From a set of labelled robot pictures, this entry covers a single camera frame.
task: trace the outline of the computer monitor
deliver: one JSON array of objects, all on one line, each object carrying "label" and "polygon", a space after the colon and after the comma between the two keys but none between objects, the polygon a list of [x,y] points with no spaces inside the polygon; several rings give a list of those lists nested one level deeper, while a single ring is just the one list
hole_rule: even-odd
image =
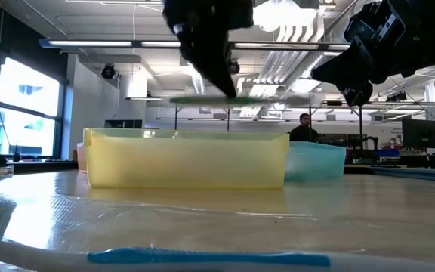
[{"label": "computer monitor", "polygon": [[404,147],[435,148],[435,121],[402,120]]},{"label": "computer monitor", "polygon": [[105,128],[142,128],[142,120],[106,120]]}]

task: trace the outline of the teal plastic bin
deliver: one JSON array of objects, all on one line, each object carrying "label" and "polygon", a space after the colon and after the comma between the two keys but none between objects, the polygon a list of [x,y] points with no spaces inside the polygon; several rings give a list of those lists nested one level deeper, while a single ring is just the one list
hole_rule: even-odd
[{"label": "teal plastic bin", "polygon": [[346,150],[327,144],[291,142],[286,181],[333,180],[344,175]]}]

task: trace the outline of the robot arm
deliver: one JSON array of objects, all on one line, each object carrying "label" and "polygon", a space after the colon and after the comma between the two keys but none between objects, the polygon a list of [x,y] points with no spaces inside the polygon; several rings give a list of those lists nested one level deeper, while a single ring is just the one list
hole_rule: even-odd
[{"label": "robot arm", "polygon": [[[253,25],[252,0],[164,0],[164,18],[180,51],[228,97],[228,31]],[[372,84],[435,65],[435,0],[383,0],[364,5],[344,34],[350,48],[317,67],[312,78],[335,84],[349,106],[362,106]]]},{"label": "robot arm", "polygon": [[179,39],[182,57],[234,98],[228,32],[253,26],[252,0],[165,0],[163,4],[163,16]]},{"label": "robot arm", "polygon": [[314,69],[312,78],[335,84],[349,106],[362,106],[372,95],[372,83],[435,65],[435,0],[364,5],[344,36],[350,48]]}]

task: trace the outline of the table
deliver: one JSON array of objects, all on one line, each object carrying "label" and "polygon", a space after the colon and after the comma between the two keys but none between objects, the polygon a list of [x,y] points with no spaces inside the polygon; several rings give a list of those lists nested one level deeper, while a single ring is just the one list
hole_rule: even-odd
[{"label": "table", "polygon": [[283,190],[117,190],[91,189],[85,174],[69,171],[0,179],[0,197],[17,203],[6,238],[46,249],[303,250],[435,261],[435,181],[345,175]]}]

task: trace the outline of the plastic container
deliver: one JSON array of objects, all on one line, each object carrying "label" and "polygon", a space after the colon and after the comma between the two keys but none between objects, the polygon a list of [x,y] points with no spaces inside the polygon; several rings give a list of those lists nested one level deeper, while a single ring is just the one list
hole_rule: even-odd
[{"label": "plastic container", "polygon": [[92,187],[281,188],[287,134],[85,129]]},{"label": "plastic container", "polygon": [[346,150],[327,144],[291,142],[286,165],[287,181],[316,181],[344,175]]}]

